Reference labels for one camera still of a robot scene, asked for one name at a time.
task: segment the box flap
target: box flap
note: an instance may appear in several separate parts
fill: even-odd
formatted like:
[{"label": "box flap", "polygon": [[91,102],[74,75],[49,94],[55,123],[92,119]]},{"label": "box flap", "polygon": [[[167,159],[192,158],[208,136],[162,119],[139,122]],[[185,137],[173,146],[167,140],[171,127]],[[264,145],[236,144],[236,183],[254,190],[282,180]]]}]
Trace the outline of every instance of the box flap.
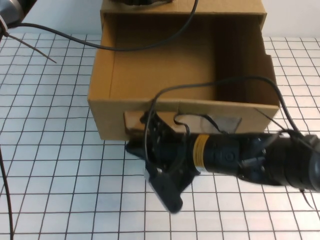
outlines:
[{"label": "box flap", "polygon": [[[171,3],[154,3],[148,6],[129,6],[123,3],[103,0],[101,24],[106,13],[116,14],[190,14],[195,0],[173,0]],[[199,0],[196,14],[246,14],[259,15],[264,24],[266,10],[261,0]]]}]

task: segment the grid line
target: grid line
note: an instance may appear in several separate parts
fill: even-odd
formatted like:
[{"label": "grid line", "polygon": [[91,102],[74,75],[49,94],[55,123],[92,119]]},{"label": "grid line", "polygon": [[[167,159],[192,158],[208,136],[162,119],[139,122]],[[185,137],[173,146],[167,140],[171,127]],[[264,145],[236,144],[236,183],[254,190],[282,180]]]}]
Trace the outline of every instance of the grid line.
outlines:
[{"label": "grid line", "polygon": [[[221,233],[223,240],[255,240],[265,233],[313,240],[319,234],[320,193],[306,192],[313,210],[297,189],[222,174],[197,176],[183,193],[182,215],[167,213],[144,180],[144,162],[125,152],[124,141],[100,140],[87,103],[96,51],[54,34],[19,37],[58,62],[1,41],[0,144],[20,238],[203,240]],[[100,42],[99,36],[80,37]],[[319,41],[265,37],[264,43],[292,118],[303,134],[320,136]],[[288,127],[282,108],[274,119]],[[278,130],[271,123],[266,132]],[[1,180],[0,189],[0,240],[6,240]]]}]

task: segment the cardboard box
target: cardboard box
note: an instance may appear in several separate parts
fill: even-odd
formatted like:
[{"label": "cardboard box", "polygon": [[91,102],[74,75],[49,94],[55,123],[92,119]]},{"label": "cardboard box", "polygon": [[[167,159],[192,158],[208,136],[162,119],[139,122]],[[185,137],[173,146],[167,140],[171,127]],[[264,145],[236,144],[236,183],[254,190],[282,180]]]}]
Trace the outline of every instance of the cardboard box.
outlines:
[{"label": "cardboard box", "polygon": [[[138,47],[175,33],[185,23],[194,0],[126,6],[104,0],[101,44]],[[170,43],[148,50],[97,50],[88,102],[103,140],[128,140],[140,132],[139,122],[160,90],[181,84],[207,83],[227,77],[263,76],[274,82],[272,59],[261,33],[266,18],[261,0],[200,0],[188,29]],[[231,132],[263,132],[279,109],[274,90],[265,82],[246,81],[219,87],[175,90],[156,105],[174,126],[175,113],[208,114]],[[184,117],[193,132],[212,126]]]}]

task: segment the white grid surface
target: white grid surface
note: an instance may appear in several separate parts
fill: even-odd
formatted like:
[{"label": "white grid surface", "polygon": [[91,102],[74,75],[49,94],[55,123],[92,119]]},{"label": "white grid surface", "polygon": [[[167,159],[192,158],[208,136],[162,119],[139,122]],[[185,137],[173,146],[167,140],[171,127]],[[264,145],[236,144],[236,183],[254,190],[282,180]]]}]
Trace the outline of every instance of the white grid surface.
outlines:
[{"label": "white grid surface", "polygon": [[[102,141],[87,103],[96,50],[54,34],[0,42],[0,144],[16,240],[315,240],[320,193],[204,174],[171,215],[125,142]],[[76,35],[99,43],[99,35]],[[320,39],[268,38],[277,83],[304,133],[320,135]],[[275,117],[287,125],[283,113]],[[268,127],[277,131],[275,124]],[[0,240],[9,220],[0,179]]]}]

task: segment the grid paper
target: grid paper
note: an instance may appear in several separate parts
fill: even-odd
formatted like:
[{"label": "grid paper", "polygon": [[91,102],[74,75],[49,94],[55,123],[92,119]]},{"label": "grid paper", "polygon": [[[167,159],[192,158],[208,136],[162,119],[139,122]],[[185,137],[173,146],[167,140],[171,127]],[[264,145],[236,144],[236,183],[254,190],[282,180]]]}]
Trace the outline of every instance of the grid paper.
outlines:
[{"label": "grid paper", "polygon": [[[102,141],[87,93],[96,50],[54,34],[0,42],[0,144],[16,240],[315,240],[320,193],[203,174],[169,214],[125,142]],[[99,43],[100,35],[75,35]],[[320,38],[265,39],[277,83],[303,133],[320,135]],[[284,114],[275,117],[288,126]],[[271,123],[268,131],[278,127]],[[9,239],[0,179],[0,240]]]}]

